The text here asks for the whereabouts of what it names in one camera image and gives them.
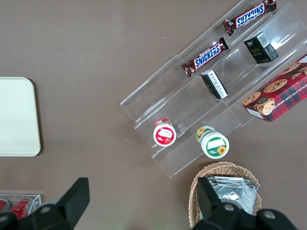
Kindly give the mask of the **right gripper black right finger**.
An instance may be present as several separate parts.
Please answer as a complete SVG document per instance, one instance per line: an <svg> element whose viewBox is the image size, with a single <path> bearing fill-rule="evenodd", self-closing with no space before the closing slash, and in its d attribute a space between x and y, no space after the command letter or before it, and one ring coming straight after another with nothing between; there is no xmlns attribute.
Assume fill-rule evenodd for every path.
<svg viewBox="0 0 307 230"><path fill-rule="evenodd" d="M193 227L194 230L254 229L254 216L233 203L223 203L207 178L198 178L197 192L203 219Z"/></svg>

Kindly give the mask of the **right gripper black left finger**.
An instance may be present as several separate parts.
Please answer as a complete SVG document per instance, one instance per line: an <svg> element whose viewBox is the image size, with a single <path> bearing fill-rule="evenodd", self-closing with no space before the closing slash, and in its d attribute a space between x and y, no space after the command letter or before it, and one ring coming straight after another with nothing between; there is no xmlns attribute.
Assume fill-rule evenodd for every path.
<svg viewBox="0 0 307 230"><path fill-rule="evenodd" d="M41 206L18 221L19 230L72 230L90 202L89 180L78 178L56 204Z"/></svg>

